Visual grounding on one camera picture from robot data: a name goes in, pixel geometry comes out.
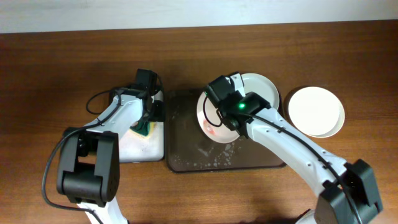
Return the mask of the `green yellow sponge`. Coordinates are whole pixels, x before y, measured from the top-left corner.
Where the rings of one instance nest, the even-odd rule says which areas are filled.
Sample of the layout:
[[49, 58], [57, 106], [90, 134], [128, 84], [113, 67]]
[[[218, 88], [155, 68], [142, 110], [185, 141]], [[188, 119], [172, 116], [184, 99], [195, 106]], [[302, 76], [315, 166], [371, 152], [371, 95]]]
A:
[[155, 122], [140, 120], [130, 126], [130, 130], [136, 134], [147, 137], [149, 136], [155, 128]]

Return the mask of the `pink plate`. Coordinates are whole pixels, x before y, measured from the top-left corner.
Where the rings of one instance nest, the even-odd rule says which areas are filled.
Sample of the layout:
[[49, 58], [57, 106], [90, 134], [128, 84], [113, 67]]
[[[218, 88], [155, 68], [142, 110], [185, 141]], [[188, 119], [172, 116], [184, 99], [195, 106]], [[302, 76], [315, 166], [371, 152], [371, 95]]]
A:
[[209, 99], [205, 100], [206, 95], [201, 93], [197, 102], [197, 120], [201, 130], [207, 137], [218, 143], [230, 143], [239, 137], [236, 131], [231, 131], [221, 123], [216, 114], [216, 108]]

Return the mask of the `grey-green plate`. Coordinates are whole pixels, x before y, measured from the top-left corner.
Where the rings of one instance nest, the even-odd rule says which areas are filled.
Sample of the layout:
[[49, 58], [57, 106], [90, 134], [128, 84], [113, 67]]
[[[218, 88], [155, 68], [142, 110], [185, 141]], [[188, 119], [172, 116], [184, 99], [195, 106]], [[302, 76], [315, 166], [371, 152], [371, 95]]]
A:
[[244, 83], [245, 93], [255, 92], [267, 100], [273, 108], [279, 108], [279, 92], [276, 86], [268, 78], [257, 73], [245, 73], [241, 76]]

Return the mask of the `cream white plate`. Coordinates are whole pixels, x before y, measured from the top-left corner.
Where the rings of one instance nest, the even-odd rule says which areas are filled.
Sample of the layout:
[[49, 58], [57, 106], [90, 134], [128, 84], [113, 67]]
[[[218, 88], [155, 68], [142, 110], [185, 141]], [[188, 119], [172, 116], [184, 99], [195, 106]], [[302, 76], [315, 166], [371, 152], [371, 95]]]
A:
[[287, 114], [299, 131], [315, 138], [331, 137], [345, 123], [345, 109], [340, 99], [317, 86], [295, 91], [287, 102]]

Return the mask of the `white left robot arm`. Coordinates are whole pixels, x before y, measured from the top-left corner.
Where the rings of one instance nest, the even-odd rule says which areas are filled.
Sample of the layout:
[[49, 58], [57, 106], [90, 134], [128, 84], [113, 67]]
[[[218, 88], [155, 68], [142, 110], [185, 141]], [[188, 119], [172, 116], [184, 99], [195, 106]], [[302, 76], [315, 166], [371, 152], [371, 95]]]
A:
[[162, 121], [163, 102], [155, 100], [157, 85], [131, 85], [113, 90], [113, 100], [92, 122], [68, 128], [56, 149], [60, 152], [57, 191], [74, 211], [92, 223], [127, 223], [116, 192], [120, 180], [119, 142], [135, 125]]

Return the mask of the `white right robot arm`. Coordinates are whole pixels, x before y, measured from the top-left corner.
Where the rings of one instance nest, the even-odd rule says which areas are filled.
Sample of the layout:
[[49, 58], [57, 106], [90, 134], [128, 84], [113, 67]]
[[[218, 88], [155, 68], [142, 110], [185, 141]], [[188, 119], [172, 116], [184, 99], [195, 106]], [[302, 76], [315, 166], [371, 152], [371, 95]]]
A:
[[350, 164], [323, 149], [256, 93], [241, 96], [236, 91], [212, 103], [228, 128], [271, 150], [313, 190], [317, 205], [297, 223], [369, 223], [382, 212], [368, 163], [359, 159]]

